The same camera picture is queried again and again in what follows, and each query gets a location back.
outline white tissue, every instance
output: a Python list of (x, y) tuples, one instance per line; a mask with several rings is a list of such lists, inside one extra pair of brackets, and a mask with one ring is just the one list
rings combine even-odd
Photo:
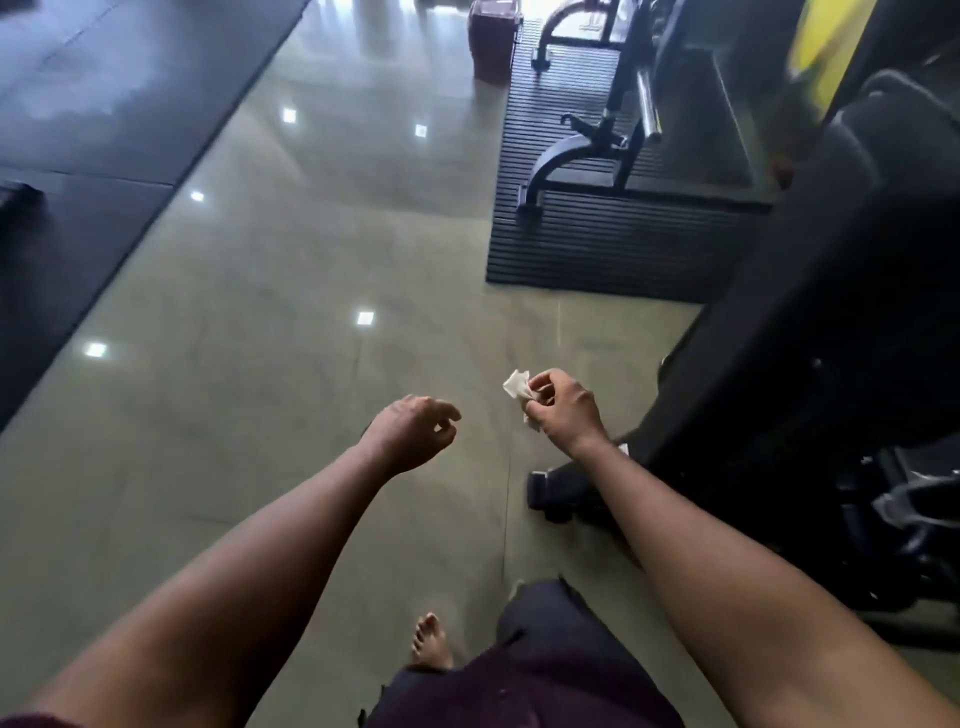
[[(520, 409), (523, 408), (523, 403), (528, 400), (540, 401), (537, 393), (530, 389), (529, 372), (521, 372), (514, 369), (514, 373), (508, 376), (507, 380), (503, 382), (503, 389), (508, 395), (520, 403)], [(540, 432), (540, 426), (527, 417), (525, 412), (523, 413), (523, 423), (536, 432)]]

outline yellow panel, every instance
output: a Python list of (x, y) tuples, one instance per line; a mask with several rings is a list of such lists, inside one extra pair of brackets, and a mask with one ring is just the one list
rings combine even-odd
[[(875, 5), (876, 0), (806, 2), (790, 51), (790, 70), (797, 75), (818, 62), (816, 77), (809, 80), (809, 96), (821, 115), (827, 113)], [(835, 46), (830, 47), (837, 33), (840, 36), (834, 41)]]

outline wrist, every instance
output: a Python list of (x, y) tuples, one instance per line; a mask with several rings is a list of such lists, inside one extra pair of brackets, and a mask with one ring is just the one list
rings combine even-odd
[(396, 475), (393, 459), (384, 448), (378, 448), (363, 441), (357, 443), (350, 452), (356, 457), (375, 481), (377, 488), (386, 485)]
[(613, 444), (612, 440), (606, 436), (596, 435), (575, 443), (570, 448), (570, 457), (579, 465), (587, 468), (597, 458), (604, 457), (611, 450), (616, 450), (616, 445)]

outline red container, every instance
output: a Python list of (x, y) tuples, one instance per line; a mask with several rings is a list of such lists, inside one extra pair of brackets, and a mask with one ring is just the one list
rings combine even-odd
[(468, 24), (473, 78), (496, 85), (510, 82), (521, 22), (518, 0), (473, 0)]

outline black exercise mat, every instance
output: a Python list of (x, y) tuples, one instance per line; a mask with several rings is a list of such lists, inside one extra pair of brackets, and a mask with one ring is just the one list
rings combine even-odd
[[(487, 281), (706, 303), (749, 250), (762, 216), (555, 192), (546, 194), (539, 220), (530, 223), (516, 216), (517, 189), (540, 152), (571, 134), (561, 125), (561, 115), (573, 111), (599, 119), (617, 59), (612, 51), (554, 46), (553, 64), (538, 79), (530, 56), (539, 37), (539, 24), (528, 22), (516, 48)], [(622, 133), (633, 125), (629, 104), (635, 102), (634, 94), (628, 96), (627, 113), (618, 125)], [(661, 111), (669, 129), (667, 109)], [(678, 108), (678, 114), (684, 113), (703, 110)], [(661, 156), (645, 150), (634, 174), (673, 177)], [(605, 170), (612, 162), (582, 161), (577, 167)], [(684, 176), (692, 182), (733, 182), (724, 179), (730, 172), (722, 165), (697, 171), (699, 179), (691, 179), (689, 171)]]
[(19, 64), (0, 69), (0, 180), (45, 193), (0, 225), (0, 428), (306, 3), (53, 0), (15, 25), (0, 14), (0, 46), (16, 40), (0, 60)]

